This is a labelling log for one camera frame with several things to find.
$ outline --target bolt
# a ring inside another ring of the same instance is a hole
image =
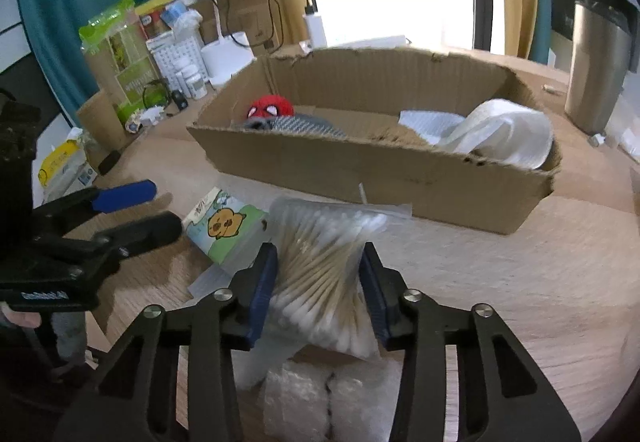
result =
[[[408,288],[404,291],[402,297],[411,303],[415,303],[416,301],[420,301],[422,299],[422,292],[416,290],[415,288]]]
[[[229,301],[234,296],[230,288],[219,288],[213,293],[213,297],[217,301]]]
[[[487,303],[478,303],[474,307],[474,312],[480,317],[491,317],[492,315],[494,315],[494,308]]]
[[[83,274],[84,274],[84,270],[82,270],[82,267],[73,266],[69,269],[69,277],[71,279],[78,279]]]
[[[158,317],[162,313],[162,308],[158,305],[149,305],[142,311],[142,315],[147,319],[153,319]]]

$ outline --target cotton swab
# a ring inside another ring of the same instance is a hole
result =
[[[378,351],[359,289],[364,243],[386,215],[357,206],[281,199],[268,228],[278,249],[272,317],[310,342],[368,358]]]

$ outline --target brown cardboard carton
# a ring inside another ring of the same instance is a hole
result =
[[[250,103],[280,94],[329,119],[348,138],[238,130]],[[369,203],[411,203],[414,215],[508,234],[553,191],[556,143],[539,170],[385,140],[401,110],[468,115],[505,98],[537,108],[511,70],[429,51],[319,50],[260,57],[233,77],[188,128],[220,171],[299,191]]]
[[[220,8],[220,23],[222,32],[226,34],[226,0],[218,0]],[[200,23],[200,33],[205,44],[211,43],[218,38],[216,32],[216,20],[214,18],[213,2],[211,0],[198,0],[193,8],[202,15]],[[278,9],[273,7],[274,22],[276,29],[271,41],[273,45],[265,48],[264,46],[254,47],[254,54],[267,54],[279,44],[278,32]],[[271,16],[269,13],[268,0],[231,0],[230,10],[228,12],[228,26],[233,32],[244,31],[249,43],[262,43],[271,35]]]

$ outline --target table surface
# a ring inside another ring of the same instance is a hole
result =
[[[555,192],[510,236],[412,218],[377,240],[376,248],[410,287],[441,304],[494,305],[587,440],[640,367],[640,167],[620,150],[589,146],[564,116],[564,98],[542,90],[545,84],[566,90],[564,72],[517,58],[461,52],[515,69],[540,98],[562,151]],[[76,229],[75,237],[161,210],[185,216],[214,186],[263,209],[283,194],[304,196],[213,167],[185,128],[209,97],[145,132],[100,181],[111,186],[149,178],[158,186],[156,200],[98,216]],[[209,264],[185,238],[124,262],[101,289],[94,312],[107,339],[113,343],[149,303],[170,309],[190,299],[187,286]],[[314,361],[328,357],[311,347],[304,352]],[[183,362],[177,417],[186,424]],[[239,393],[239,402],[246,440],[273,440],[263,434],[257,390]]]

